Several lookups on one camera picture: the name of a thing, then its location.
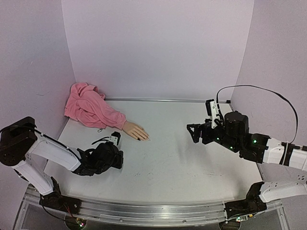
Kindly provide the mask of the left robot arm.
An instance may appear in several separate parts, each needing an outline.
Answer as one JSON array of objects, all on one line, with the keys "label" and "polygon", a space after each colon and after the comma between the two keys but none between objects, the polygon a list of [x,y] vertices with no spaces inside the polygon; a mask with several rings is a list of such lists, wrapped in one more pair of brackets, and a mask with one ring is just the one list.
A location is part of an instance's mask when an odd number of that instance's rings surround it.
[{"label": "left robot arm", "polygon": [[42,206],[61,209],[68,204],[77,205],[80,200],[62,195],[58,182],[39,169],[31,156],[43,157],[79,176],[93,176],[109,168],[122,168],[120,138],[119,132],[113,132],[96,141],[98,146],[94,149],[74,149],[38,131],[35,120],[28,116],[1,129],[0,162],[37,189]]}]

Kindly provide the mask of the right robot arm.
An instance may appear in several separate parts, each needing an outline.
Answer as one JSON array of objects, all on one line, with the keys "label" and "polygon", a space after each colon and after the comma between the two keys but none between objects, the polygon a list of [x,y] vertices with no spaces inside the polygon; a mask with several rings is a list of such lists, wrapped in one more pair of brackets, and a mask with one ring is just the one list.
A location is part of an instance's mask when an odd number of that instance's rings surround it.
[{"label": "right robot arm", "polygon": [[[215,142],[240,158],[255,163],[271,163],[301,171],[307,170],[307,148],[278,141],[264,134],[251,134],[248,117],[237,111],[224,116],[224,123],[207,119],[204,124],[188,124],[187,130],[194,143],[204,145]],[[267,203],[307,193],[307,179],[299,175],[294,181],[254,183],[245,199],[227,202],[224,205],[227,219],[240,219],[265,211]]]}]

